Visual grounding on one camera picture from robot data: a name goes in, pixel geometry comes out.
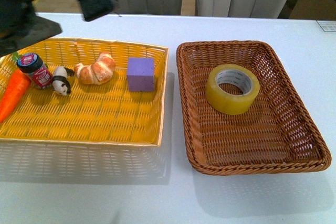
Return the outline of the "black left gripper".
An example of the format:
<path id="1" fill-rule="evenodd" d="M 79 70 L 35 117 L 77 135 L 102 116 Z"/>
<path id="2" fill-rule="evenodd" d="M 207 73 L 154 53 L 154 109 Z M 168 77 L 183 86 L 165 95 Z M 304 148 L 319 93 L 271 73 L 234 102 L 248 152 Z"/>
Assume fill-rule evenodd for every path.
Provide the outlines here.
<path id="1" fill-rule="evenodd" d="M 61 34 L 61 26 L 35 13 L 35 0 L 1 0 L 1 56 Z M 116 10 L 117 0 L 78 0 L 85 21 Z"/>

